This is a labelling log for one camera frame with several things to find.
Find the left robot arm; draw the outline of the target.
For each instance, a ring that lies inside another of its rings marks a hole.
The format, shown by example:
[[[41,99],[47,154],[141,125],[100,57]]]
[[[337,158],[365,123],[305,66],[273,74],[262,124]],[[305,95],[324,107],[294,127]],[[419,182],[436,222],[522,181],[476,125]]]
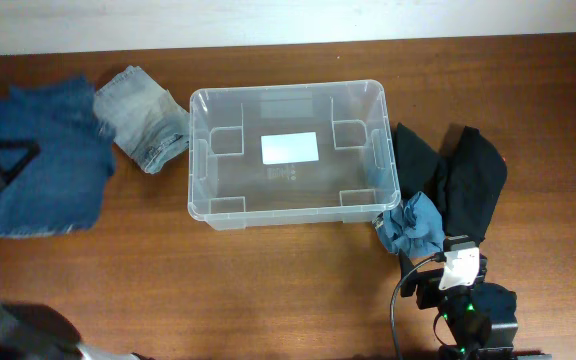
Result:
[[[0,191],[40,153],[32,140],[0,141]],[[77,330],[49,307],[0,301],[0,359],[139,360],[83,343]]]

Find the light blue jeans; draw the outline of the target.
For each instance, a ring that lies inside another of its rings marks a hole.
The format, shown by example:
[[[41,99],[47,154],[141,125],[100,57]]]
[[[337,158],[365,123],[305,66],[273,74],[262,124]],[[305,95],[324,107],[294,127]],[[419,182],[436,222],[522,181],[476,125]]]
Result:
[[[147,174],[160,172],[189,147],[189,113],[139,66],[99,89],[93,110],[115,128],[114,142]]]

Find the dark blue jeans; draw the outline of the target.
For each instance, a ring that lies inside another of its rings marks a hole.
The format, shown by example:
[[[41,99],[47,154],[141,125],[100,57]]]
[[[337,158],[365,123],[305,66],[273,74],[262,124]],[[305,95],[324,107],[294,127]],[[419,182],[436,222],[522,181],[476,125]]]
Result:
[[[33,140],[39,152],[0,191],[0,237],[87,230],[97,222],[115,171],[114,128],[93,112],[84,77],[36,89],[13,87],[0,100],[0,140]]]

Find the black garment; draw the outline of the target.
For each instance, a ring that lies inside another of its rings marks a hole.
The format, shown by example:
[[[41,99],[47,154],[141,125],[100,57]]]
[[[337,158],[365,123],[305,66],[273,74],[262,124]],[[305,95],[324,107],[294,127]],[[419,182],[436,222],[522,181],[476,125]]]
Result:
[[[478,129],[466,126],[436,175],[444,232],[483,242],[507,179],[505,159]]]
[[[445,175],[446,163],[415,132],[398,123],[393,132],[394,155],[399,178],[399,184],[404,199],[412,198],[416,193],[423,192],[433,202],[436,202],[439,189]]]

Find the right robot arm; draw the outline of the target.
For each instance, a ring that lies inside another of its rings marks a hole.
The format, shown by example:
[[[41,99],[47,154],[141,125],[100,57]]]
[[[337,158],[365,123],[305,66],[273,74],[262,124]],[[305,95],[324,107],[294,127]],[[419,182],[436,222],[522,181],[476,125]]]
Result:
[[[440,359],[461,360],[529,360],[550,359],[550,354],[538,350],[516,351],[514,338],[519,324],[516,317],[517,295],[495,283],[487,283],[488,259],[480,255],[478,273],[471,285],[457,285],[442,290],[444,271],[424,271],[430,262],[446,262],[443,253],[433,254],[417,264],[404,254],[398,256],[401,280],[395,287],[390,303],[390,321],[395,321],[398,297],[416,297],[421,310],[436,309],[434,323],[444,321],[454,342],[440,343]]]

